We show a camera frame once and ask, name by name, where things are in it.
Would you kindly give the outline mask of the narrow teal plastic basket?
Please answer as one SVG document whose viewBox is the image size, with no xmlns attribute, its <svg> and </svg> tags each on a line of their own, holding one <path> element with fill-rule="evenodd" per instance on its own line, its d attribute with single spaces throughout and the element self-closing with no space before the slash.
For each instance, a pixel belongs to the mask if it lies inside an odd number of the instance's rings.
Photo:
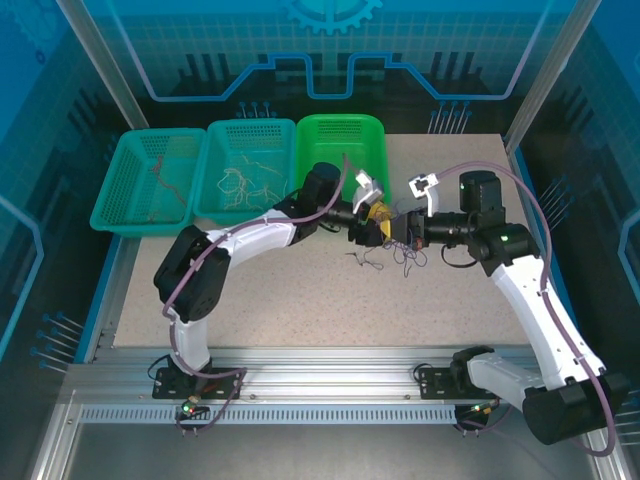
<svg viewBox="0 0 640 480">
<path fill-rule="evenodd" d="M 263 214 L 295 186 L 295 124 L 289 119 L 220 120 L 207 131 L 193 211 L 234 225 Z"/>
</svg>

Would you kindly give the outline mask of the aluminium frame post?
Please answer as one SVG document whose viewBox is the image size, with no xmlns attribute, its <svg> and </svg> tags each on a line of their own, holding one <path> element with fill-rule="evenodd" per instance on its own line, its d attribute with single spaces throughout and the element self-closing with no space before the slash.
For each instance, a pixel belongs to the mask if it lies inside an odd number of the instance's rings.
<svg viewBox="0 0 640 480">
<path fill-rule="evenodd" d="M 602 0 L 576 0 L 504 137 L 505 152 L 508 156 L 515 153 L 523 140 L 601 2 Z"/>
</svg>

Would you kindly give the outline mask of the wide teal plastic basket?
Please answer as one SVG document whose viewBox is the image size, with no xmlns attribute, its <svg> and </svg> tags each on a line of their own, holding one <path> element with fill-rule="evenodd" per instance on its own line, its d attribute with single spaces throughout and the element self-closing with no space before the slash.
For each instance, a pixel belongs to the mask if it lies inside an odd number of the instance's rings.
<svg viewBox="0 0 640 480">
<path fill-rule="evenodd" d="M 90 225 L 123 237 L 173 236 L 191 225 L 205 131 L 150 128 L 123 134 Z"/>
</svg>

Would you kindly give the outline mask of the bright green plastic basket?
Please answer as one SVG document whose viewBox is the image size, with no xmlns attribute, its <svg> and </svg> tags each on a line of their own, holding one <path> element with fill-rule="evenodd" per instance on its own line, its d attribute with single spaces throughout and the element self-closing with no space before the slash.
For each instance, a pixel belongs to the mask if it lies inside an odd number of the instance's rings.
<svg viewBox="0 0 640 480">
<path fill-rule="evenodd" d="M 296 186 L 302 187 L 306 175 L 319 162 L 342 169 L 344 162 L 354 169 L 347 175 L 342 196 L 352 201 L 358 186 L 355 175 L 364 170 L 378 180 L 384 197 L 391 203 L 385 131 L 382 123 L 364 114 L 314 114 L 304 117 L 296 127 Z"/>
</svg>

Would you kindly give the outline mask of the aluminium mounting rail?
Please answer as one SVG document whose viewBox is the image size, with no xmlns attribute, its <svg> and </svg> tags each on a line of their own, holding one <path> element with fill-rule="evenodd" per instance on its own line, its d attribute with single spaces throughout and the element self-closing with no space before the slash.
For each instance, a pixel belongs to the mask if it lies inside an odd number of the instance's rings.
<svg viewBox="0 0 640 480">
<path fill-rule="evenodd" d="M 447 367 L 460 346 L 214 348 L 216 367 L 245 367 L 244 403 L 417 403 L 412 371 Z"/>
</svg>

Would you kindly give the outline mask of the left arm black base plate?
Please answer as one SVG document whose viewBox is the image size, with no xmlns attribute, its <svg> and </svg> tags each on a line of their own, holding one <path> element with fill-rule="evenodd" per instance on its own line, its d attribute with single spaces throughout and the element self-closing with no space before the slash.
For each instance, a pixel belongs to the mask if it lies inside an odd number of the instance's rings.
<svg viewBox="0 0 640 480">
<path fill-rule="evenodd" d="M 152 398 L 159 400 L 187 400 L 199 394 L 203 400 L 225 400 L 237 386 L 239 375 L 209 379 L 188 375 L 178 367 L 167 366 L 155 372 Z"/>
</svg>

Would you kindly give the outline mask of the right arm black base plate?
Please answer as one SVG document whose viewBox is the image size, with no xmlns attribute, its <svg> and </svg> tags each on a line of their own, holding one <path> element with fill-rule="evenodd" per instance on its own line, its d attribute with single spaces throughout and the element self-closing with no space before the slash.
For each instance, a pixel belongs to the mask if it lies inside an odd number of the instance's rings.
<svg viewBox="0 0 640 480">
<path fill-rule="evenodd" d="M 475 386 L 459 386 L 449 368 L 419 364 L 412 372 L 422 400 L 492 400 L 497 396 Z"/>
</svg>

